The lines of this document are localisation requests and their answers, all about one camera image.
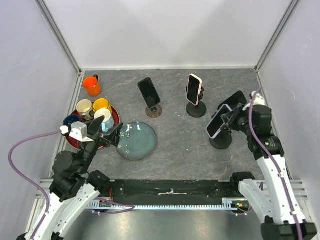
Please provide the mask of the lavender case phone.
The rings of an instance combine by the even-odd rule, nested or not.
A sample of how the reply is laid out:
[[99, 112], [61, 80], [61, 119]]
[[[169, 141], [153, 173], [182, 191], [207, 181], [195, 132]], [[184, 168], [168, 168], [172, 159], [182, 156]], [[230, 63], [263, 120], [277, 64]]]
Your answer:
[[[225, 113], [231, 112], [231, 108], [224, 104], [221, 106], [218, 110], [220, 110], [220, 116]], [[211, 119], [209, 124], [206, 127], [206, 133], [209, 136], [210, 139], [214, 139], [217, 137], [217, 135], [222, 131], [222, 129], [225, 127], [223, 121], [220, 119]]]

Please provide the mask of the black weighted phone stand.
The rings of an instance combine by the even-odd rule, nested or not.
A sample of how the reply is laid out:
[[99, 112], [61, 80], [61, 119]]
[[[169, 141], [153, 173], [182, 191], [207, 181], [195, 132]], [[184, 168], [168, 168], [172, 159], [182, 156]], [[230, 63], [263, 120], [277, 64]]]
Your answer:
[[232, 140], [231, 132], [222, 130], [216, 138], [210, 139], [209, 142], [214, 148], [218, 150], [225, 150], [230, 147]]

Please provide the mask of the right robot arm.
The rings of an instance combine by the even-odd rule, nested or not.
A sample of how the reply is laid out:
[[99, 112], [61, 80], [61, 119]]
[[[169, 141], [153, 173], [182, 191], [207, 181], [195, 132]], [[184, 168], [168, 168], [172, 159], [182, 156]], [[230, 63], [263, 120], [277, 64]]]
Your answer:
[[248, 173], [229, 184], [235, 197], [244, 196], [258, 216], [261, 235], [265, 240], [311, 240], [318, 231], [308, 222], [296, 200], [286, 168], [284, 149], [278, 137], [272, 134], [272, 110], [265, 105], [234, 109], [219, 106], [221, 119], [229, 131], [242, 132], [247, 137], [249, 150], [260, 167], [268, 189], [266, 197]]

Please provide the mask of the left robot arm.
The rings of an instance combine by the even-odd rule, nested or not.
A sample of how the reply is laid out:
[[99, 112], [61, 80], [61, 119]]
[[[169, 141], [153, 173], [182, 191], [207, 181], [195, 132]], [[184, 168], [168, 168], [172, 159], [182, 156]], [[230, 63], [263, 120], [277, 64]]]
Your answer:
[[110, 191], [110, 179], [96, 170], [87, 174], [99, 147], [117, 147], [123, 123], [106, 133], [100, 131], [104, 117], [61, 126], [63, 136], [81, 142], [78, 152], [61, 151], [52, 167], [53, 181], [45, 194], [46, 206], [34, 226], [18, 236], [19, 240], [62, 240], [73, 223], [95, 198]]

